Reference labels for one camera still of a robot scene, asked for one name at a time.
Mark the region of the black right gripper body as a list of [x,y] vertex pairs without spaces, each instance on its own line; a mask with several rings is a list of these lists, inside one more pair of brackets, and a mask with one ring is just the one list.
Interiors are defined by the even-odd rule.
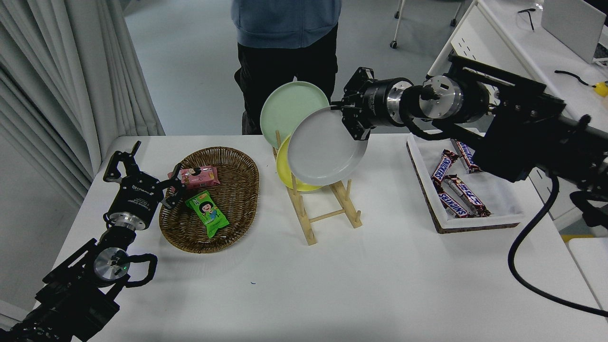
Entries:
[[387,104],[392,84],[392,79],[365,82],[365,122],[368,126],[393,126]]

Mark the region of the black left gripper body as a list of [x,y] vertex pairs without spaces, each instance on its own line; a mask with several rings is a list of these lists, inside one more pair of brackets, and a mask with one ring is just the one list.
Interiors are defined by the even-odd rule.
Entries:
[[146,173],[123,177],[120,188],[108,211],[108,219],[120,215],[137,217],[141,224],[150,224],[163,199],[160,181]]

